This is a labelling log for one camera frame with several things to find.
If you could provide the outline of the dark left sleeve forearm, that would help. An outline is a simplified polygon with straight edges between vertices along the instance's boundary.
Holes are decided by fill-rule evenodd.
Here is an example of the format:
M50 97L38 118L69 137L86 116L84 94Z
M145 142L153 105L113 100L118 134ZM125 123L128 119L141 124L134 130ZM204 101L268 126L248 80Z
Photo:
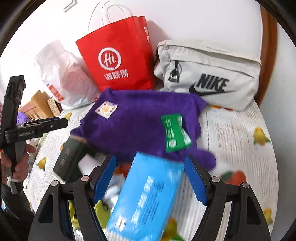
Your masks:
M1 185L1 199L6 209L1 209L1 240L27 240L34 214L24 192L12 194L10 188Z

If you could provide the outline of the person's left hand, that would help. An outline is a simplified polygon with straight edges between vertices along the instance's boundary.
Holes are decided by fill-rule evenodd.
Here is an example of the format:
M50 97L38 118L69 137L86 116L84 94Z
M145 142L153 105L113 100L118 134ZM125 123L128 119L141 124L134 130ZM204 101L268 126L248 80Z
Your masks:
M35 153L36 149L34 146L26 144L25 151L21 157L20 162L15 167L13 178L18 182L23 182L29 173L29 153ZM11 167L11 161L5 153L1 153L1 167L2 167L2 178L1 181L4 185L7 185L8 179L6 175L6 168Z

